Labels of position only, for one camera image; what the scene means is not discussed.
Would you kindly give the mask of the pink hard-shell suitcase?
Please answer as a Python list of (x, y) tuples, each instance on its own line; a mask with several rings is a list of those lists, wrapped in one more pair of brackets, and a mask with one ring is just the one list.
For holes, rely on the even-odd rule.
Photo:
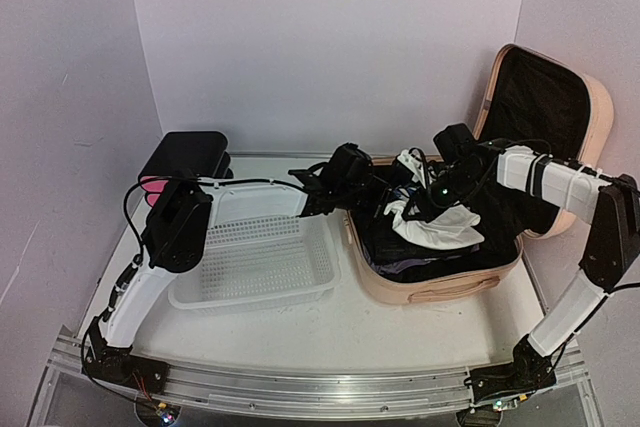
[[(532, 50), (509, 44), (494, 61), (473, 136), (527, 141), (557, 158), (594, 165), (614, 120), (605, 86)], [(558, 235), (575, 215), (480, 174), (463, 204), (481, 217), (484, 240), (460, 252), (420, 252), (371, 211), (348, 215), (357, 274), (364, 290), (390, 305), (445, 302), (499, 284), (523, 253), (523, 240)]]

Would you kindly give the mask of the white t-shirt blue print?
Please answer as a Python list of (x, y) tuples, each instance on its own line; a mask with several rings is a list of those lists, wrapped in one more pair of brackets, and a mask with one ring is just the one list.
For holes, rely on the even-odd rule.
[(411, 244), (433, 250), (455, 250), (473, 247), (485, 241), (475, 227), (481, 217), (462, 205), (447, 209), (430, 222), (404, 220), (406, 201), (389, 203), (384, 215), (393, 215), (392, 230)]

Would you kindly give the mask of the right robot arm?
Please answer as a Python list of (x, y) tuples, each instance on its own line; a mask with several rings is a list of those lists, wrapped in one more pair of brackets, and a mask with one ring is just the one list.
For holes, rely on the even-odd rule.
[(429, 202), (444, 210), (489, 186), (504, 187), (571, 217), (580, 242), (566, 254), (525, 252), (529, 268), (563, 261), (569, 272), (544, 316), (513, 347), (505, 363), (475, 367), (466, 384), (478, 405), (506, 404), (552, 387), (566, 349), (615, 294), (638, 288), (625, 279), (639, 257), (639, 185), (630, 175), (608, 174), (577, 159), (561, 158), (541, 138), (477, 139), (465, 124), (434, 138), (443, 166), (428, 180)]

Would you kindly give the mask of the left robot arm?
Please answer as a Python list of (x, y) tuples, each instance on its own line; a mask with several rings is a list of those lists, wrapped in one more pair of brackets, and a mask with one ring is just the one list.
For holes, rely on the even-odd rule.
[(94, 364), (114, 384), (134, 375), (131, 352), (142, 321), (174, 279), (193, 270), (205, 254), (210, 229), (270, 218), (327, 215), (352, 210), (374, 182), (372, 158), (353, 143), (306, 169), (293, 182), (273, 178), (216, 178), (180, 167), (143, 176), (137, 187), (162, 190), (135, 234), (139, 251), (115, 282), (104, 310), (84, 335)]

